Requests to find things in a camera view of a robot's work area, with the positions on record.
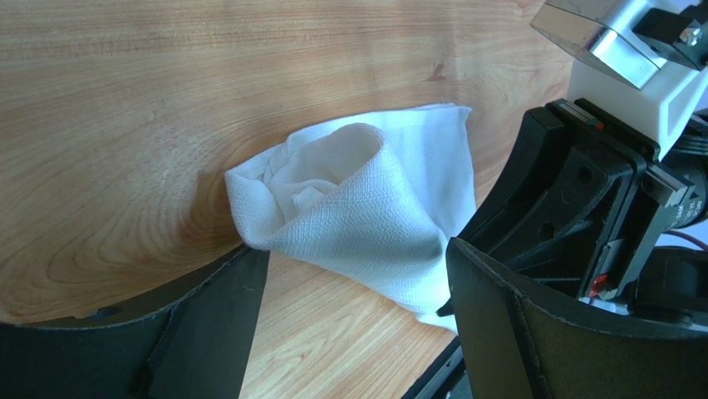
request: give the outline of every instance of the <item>folded white cloth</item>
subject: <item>folded white cloth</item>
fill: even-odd
[[[226,173],[238,232],[457,333],[454,317],[435,312],[450,298],[445,249],[476,209],[470,111],[372,112],[291,134]]]

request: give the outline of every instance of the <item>white towel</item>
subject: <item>white towel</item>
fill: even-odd
[[[372,112],[291,134],[226,173],[238,232],[457,333],[435,312],[450,299],[445,249],[475,211],[470,111]]]

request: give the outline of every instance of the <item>wooden surface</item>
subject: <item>wooden surface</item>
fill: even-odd
[[[568,57],[540,0],[0,0],[0,321],[87,315],[238,244],[224,172],[321,121],[475,108],[479,198]],[[244,397],[399,397],[450,335],[275,258]]]

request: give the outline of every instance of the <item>cloth fold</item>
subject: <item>cloth fold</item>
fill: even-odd
[[[445,249],[475,211],[465,121],[453,104],[310,126],[226,173],[243,241],[343,274],[419,321],[450,299]]]

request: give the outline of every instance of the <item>wood grain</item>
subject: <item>wood grain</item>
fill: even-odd
[[[0,0],[0,321],[82,317],[239,244],[224,172],[291,132],[456,102],[483,199],[564,95],[541,0]],[[399,397],[450,335],[275,258],[245,397]]]

